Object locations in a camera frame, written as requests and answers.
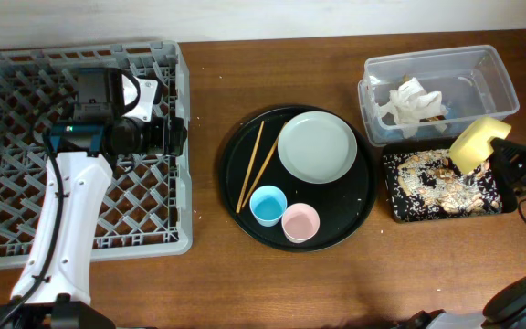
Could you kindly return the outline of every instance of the wooden chopstick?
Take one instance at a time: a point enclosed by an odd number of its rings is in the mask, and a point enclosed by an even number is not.
[[[243,182],[243,188],[241,188],[241,195],[238,197],[237,213],[241,211],[241,202],[243,202],[243,196],[245,196],[245,190],[247,189],[248,178],[251,175],[251,169],[253,168],[253,162],[255,162],[255,155],[257,154],[257,148],[259,147],[259,140],[261,139],[261,133],[263,132],[263,125],[265,121],[261,122],[259,126],[259,133],[257,134],[257,140],[255,146],[253,146],[253,152],[251,153],[251,160],[248,162],[247,173],[245,174],[245,181]]]
[[[255,187],[257,186],[257,183],[259,182],[259,178],[263,175],[263,172],[265,171],[265,168],[267,168],[267,164],[269,163],[269,160],[271,160],[271,156],[273,153],[275,153],[275,149],[278,147],[279,142],[279,136],[281,135],[281,132],[283,131],[283,128],[285,128],[285,125],[287,122],[283,123],[283,127],[281,127],[281,131],[279,131],[278,138],[275,139],[275,142],[273,143],[273,146],[271,146],[271,151],[269,151],[269,154],[267,154],[267,158],[265,158],[265,162],[261,166],[261,169],[259,169],[259,173],[257,174],[257,177],[255,177],[255,182],[253,182],[253,186],[248,190],[247,197],[245,198],[245,201],[243,202],[243,206],[241,206],[241,209],[245,207],[247,204],[248,199],[253,194],[253,191],[255,190]]]

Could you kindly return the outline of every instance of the clear plastic container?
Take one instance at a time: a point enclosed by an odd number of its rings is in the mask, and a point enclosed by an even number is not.
[[[417,78],[427,92],[441,91],[449,109],[445,120],[395,124],[391,114],[381,118],[378,106],[389,102],[389,91],[403,77]],[[359,101],[369,142],[377,147],[389,143],[452,137],[461,134],[478,117],[498,120],[519,110],[519,100],[497,50],[493,46],[448,48],[369,58],[359,82]],[[440,132],[436,126],[445,124]],[[417,127],[405,139],[404,128]]]

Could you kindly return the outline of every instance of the blue cup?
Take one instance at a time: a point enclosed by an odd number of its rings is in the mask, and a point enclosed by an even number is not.
[[[288,199],[280,189],[274,186],[262,186],[255,190],[248,204],[259,224],[272,227],[283,216],[288,207]]]

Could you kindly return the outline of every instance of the pink cup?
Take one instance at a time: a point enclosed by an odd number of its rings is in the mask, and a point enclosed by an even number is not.
[[[316,210],[306,204],[295,204],[289,206],[283,218],[281,226],[286,238],[293,243],[306,241],[318,233],[320,228],[320,216]]]

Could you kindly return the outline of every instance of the round black tray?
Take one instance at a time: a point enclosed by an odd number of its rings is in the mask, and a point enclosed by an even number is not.
[[[292,243],[283,234],[281,223],[265,228],[257,223],[248,203],[236,213],[238,198],[247,172],[259,125],[265,121],[263,133],[247,191],[271,146],[275,142],[283,123],[307,111],[325,111],[311,106],[287,106],[265,112],[245,123],[230,139],[219,166],[219,180],[226,209],[237,224],[251,237],[270,247],[286,251],[314,251],[325,249],[348,238],[368,217],[376,199],[377,170],[368,143],[350,124],[358,153],[352,168],[340,179],[328,184],[310,184],[291,175],[281,164],[277,150],[258,182],[260,186],[276,186],[285,193],[288,206],[306,203],[320,215],[320,230],[308,241]]]

